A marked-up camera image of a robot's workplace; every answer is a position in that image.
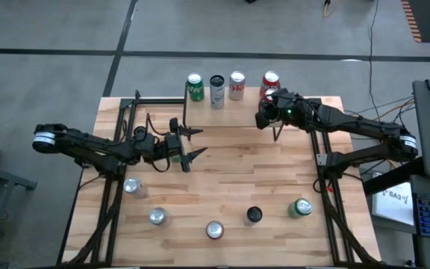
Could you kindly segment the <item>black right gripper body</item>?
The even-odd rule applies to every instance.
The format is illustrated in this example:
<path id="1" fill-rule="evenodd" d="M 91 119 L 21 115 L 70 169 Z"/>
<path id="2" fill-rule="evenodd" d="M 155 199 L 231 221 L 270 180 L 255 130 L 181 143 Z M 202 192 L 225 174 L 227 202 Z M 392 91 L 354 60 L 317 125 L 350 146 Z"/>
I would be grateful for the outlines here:
<path id="1" fill-rule="evenodd" d="M 286 88 L 279 89 L 273 95 L 272 102 L 258 103 L 255 122 L 258 129 L 280 122 L 306 129 L 312 123 L 312 108 L 308 101 L 298 93 L 290 92 Z"/>

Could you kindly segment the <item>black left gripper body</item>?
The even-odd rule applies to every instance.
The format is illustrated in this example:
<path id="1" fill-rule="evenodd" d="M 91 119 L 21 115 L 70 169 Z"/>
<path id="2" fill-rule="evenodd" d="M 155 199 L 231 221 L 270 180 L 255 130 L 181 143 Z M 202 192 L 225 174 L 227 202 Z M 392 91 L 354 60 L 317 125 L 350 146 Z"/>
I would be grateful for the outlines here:
<path id="1" fill-rule="evenodd" d="M 184 145 L 182 142 L 182 136 L 178 132 L 178 127 L 182 126 L 178 124 L 177 118 L 172 118 L 169 121 L 169 134 L 165 136 L 166 152 L 169 157 L 174 155 L 181 156 L 181 168 L 185 173 L 190 172 L 190 165 L 188 162 L 183 160 L 183 155 L 185 155 Z"/>

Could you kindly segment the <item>red Fanta can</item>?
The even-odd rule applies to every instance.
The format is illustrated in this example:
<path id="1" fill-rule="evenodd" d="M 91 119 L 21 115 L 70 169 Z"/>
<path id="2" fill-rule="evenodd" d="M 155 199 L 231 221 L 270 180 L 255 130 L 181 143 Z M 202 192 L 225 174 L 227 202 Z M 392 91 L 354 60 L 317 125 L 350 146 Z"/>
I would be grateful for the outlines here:
<path id="1" fill-rule="evenodd" d="M 214 239 L 214 240 L 220 239 L 223 236 L 224 231 L 225 231 L 225 229 L 224 229 L 223 224 L 218 220 L 210 221 L 207 224 L 206 229 L 205 229 L 207 236 L 210 239 Z"/>
<path id="2" fill-rule="evenodd" d="M 268 89 L 279 89 L 280 88 L 280 76 L 277 72 L 269 70 L 267 71 L 261 82 L 261 91 L 266 92 Z"/>
<path id="3" fill-rule="evenodd" d="M 261 88 L 261 91 L 260 91 L 261 101 L 262 102 L 272 102 L 273 101 L 272 95 L 276 91 L 278 91 L 278 88 L 276 88 L 276 87 L 271 87 L 271 88 L 267 88 L 267 89 Z"/>

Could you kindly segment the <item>slim Celsius can black lid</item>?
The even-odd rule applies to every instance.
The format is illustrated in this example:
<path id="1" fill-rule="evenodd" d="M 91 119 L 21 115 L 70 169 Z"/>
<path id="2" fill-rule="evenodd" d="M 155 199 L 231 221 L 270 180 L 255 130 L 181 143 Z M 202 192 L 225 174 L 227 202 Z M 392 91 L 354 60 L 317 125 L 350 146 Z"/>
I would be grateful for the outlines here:
<path id="1" fill-rule="evenodd" d="M 214 109 L 224 108 L 225 103 L 225 79 L 221 75 L 214 75 L 210 79 L 211 107 Z"/>

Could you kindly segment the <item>silver Diet Coke can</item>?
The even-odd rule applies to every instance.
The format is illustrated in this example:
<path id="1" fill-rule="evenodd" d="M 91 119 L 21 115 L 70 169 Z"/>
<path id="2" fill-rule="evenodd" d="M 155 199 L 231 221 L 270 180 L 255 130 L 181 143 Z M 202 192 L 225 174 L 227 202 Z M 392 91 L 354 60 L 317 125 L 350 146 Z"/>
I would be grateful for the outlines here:
<path id="1" fill-rule="evenodd" d="M 229 77 L 229 90 L 228 96 L 233 100 L 240 100 L 243 98 L 245 88 L 245 74 L 241 71 L 233 71 Z"/>

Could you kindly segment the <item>silver beverage can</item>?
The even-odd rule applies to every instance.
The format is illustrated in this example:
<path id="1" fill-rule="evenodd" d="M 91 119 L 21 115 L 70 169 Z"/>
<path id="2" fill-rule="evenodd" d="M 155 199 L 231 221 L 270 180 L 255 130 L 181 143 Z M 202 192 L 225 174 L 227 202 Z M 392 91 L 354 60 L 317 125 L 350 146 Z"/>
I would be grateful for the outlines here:
<path id="1" fill-rule="evenodd" d="M 153 208 L 149 213 L 149 222 L 155 226 L 167 226 L 170 223 L 170 216 L 165 208 Z"/>
<path id="2" fill-rule="evenodd" d="M 135 198 L 144 198 L 147 195 L 145 185 L 137 178 L 126 179 L 123 183 L 123 189 Z"/>

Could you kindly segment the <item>white Celsius Tropical Vibe can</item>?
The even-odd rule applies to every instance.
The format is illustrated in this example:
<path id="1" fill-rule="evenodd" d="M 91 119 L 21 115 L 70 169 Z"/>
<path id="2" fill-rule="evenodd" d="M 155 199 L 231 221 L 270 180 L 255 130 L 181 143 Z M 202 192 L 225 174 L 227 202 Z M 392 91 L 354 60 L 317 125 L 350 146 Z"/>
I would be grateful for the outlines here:
<path id="1" fill-rule="evenodd" d="M 134 142 L 142 142 L 146 139 L 148 134 L 147 128 L 144 126 L 138 126 L 133 132 L 132 139 Z"/>

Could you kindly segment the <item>silver Celsius Arctic Vibe can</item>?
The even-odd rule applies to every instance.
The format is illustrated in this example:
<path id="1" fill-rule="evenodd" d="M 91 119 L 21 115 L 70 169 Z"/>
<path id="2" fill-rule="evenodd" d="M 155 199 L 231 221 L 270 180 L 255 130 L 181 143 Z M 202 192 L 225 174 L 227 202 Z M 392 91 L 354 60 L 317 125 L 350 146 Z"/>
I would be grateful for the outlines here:
<path id="1" fill-rule="evenodd" d="M 245 226 L 254 226 L 255 224 L 259 223 L 262 218 L 263 212 L 261 209 L 257 206 L 252 206 L 247 209 L 243 217 L 243 224 Z"/>

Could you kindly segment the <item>black desk support beam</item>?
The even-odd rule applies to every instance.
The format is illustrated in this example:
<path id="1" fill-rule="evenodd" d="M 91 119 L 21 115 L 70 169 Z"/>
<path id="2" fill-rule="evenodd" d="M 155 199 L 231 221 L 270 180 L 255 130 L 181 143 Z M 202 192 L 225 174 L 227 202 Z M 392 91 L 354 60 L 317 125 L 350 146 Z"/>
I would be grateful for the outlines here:
<path id="1" fill-rule="evenodd" d="M 363 183 L 364 193 L 366 195 L 376 194 L 385 189 L 408 182 L 411 175 L 424 174 L 423 158 L 419 157 L 401 167 L 367 180 Z"/>

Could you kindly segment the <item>white paper sign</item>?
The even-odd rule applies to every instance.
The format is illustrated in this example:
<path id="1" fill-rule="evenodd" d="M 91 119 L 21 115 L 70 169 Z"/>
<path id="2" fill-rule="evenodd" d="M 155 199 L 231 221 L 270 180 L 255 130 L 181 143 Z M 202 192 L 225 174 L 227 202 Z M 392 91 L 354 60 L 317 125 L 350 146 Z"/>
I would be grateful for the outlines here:
<path id="1" fill-rule="evenodd" d="M 374 194 L 372 213 L 377 217 L 413 226 L 414 208 L 411 184 L 404 182 Z"/>

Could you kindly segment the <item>black aluminium table frame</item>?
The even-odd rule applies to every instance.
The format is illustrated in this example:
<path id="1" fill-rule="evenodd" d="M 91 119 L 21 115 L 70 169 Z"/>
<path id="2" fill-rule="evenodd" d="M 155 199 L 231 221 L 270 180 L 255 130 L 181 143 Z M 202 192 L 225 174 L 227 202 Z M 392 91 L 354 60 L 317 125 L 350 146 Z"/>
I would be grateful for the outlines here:
<path id="1" fill-rule="evenodd" d="M 181 97 L 143 97 L 134 122 L 141 125 L 150 116 L 165 132 L 171 118 L 184 122 L 185 104 Z M 91 262 L 145 268 L 331 266 L 334 260 L 356 260 L 340 230 L 325 223 L 321 196 L 313 189 L 317 169 L 309 134 L 287 127 L 273 144 L 210 146 L 194 141 L 201 133 L 184 143 L 190 151 L 207 147 L 189 173 L 162 161 L 127 168 L 127 177 L 139 179 L 147 195 L 122 195 L 119 218 L 103 233 Z M 293 219 L 287 208 L 298 198 L 309 200 L 313 211 Z M 252 206 L 263 218 L 245 226 Z M 169 225 L 149 222 L 157 207 L 168 211 Z M 220 239 L 205 232 L 212 220 L 224 226 Z"/>

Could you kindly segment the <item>wooden shelf black metal frame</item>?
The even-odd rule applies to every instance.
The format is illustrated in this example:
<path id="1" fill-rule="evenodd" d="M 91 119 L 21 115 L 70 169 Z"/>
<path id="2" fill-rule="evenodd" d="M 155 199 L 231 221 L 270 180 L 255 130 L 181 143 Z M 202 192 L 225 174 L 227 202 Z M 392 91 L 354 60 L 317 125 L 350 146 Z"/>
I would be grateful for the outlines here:
<path id="1" fill-rule="evenodd" d="M 195 142 L 206 142 L 210 146 L 241 144 L 273 144 L 280 137 L 282 125 L 276 123 L 263 130 L 257 129 L 255 113 L 258 112 L 259 92 L 256 87 L 247 87 L 241 100 L 224 98 L 223 108 L 212 108 L 210 89 L 205 88 L 205 99 L 201 102 L 186 100 L 184 124 L 204 132 L 194 138 Z"/>

